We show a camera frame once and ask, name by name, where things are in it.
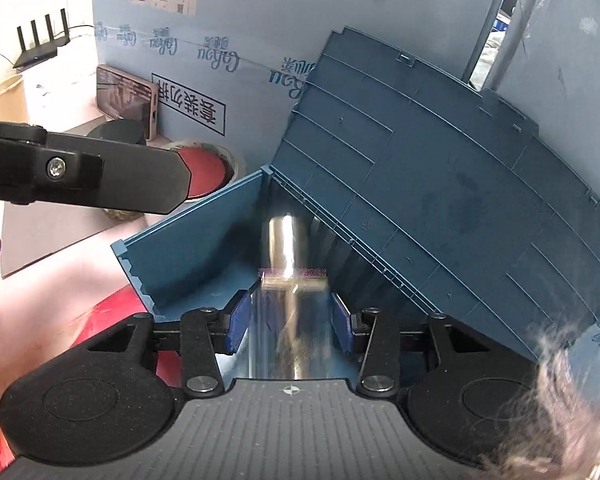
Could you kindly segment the shiny metal cylinder object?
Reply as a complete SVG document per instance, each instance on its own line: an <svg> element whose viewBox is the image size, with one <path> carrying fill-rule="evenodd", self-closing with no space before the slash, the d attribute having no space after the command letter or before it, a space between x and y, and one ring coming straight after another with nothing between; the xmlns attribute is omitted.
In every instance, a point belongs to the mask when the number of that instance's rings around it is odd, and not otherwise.
<svg viewBox="0 0 600 480"><path fill-rule="evenodd" d="M306 380L332 367L332 296L326 273L309 265L309 235L291 214L265 225L265 259L251 299L249 375Z"/></svg>

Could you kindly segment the black round object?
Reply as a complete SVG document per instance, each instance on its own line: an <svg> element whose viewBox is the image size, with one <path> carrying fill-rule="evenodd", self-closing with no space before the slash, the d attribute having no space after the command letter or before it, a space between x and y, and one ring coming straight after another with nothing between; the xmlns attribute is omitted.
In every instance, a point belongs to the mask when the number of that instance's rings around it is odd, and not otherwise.
<svg viewBox="0 0 600 480"><path fill-rule="evenodd" d="M124 144L146 144L142 124L132 119L116 119L103 122L87 133L87 137Z"/></svg>

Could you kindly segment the black wifi router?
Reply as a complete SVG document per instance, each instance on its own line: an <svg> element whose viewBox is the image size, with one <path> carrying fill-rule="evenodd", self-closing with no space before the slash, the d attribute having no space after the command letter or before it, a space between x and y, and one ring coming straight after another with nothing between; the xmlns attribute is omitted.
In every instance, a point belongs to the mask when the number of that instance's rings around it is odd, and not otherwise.
<svg viewBox="0 0 600 480"><path fill-rule="evenodd" d="M12 64L14 70L27 70L28 68L43 63L58 55L58 49L65 47L70 41L69 25L66 9L60 9L60 18L62 29L60 32L54 32L50 14L45 15L45 24L47 30L47 40L41 41L38 36L38 25L35 20L30 21L33 44L26 45L22 27L17 27L17 36L20 45L20 55Z"/></svg>

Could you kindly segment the blue plastic storage box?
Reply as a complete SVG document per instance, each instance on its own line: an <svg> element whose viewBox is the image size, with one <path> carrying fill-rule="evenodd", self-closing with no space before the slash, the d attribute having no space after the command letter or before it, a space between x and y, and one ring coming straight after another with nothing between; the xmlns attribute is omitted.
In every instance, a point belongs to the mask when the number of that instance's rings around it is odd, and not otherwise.
<svg viewBox="0 0 600 480"><path fill-rule="evenodd" d="M112 248L160 321L251 286L273 216L352 311L457 318L523 356L545 327L600 350L600 201L491 91L335 32L272 162Z"/></svg>

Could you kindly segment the red tape roll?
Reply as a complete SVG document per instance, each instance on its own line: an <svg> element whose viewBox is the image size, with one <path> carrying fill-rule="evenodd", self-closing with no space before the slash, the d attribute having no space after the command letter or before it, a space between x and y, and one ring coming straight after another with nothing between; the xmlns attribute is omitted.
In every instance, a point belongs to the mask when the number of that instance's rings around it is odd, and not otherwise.
<svg viewBox="0 0 600 480"><path fill-rule="evenodd" d="M246 174L242 156L221 144L185 140L168 143L164 148L176 151L192 175L186 204L198 202Z"/></svg>

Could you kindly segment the blue foam board panel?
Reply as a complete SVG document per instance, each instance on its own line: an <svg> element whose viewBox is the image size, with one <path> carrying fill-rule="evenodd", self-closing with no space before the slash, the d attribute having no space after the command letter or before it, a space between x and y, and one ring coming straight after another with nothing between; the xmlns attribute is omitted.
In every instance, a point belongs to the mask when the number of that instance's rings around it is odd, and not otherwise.
<svg viewBox="0 0 600 480"><path fill-rule="evenodd" d="M269 162L330 35L353 28L463 79L502 0L93 0L99 61L153 82L158 130Z"/></svg>

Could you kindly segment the smartphone with rose frame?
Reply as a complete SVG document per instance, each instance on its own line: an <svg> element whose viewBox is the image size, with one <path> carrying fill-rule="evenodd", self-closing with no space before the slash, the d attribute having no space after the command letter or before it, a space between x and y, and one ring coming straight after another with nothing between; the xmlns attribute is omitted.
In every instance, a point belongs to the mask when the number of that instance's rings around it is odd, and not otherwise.
<svg viewBox="0 0 600 480"><path fill-rule="evenodd" d="M95 75L97 108L109 119L139 122L145 140L154 140L158 131L158 86L104 64L96 67Z"/></svg>

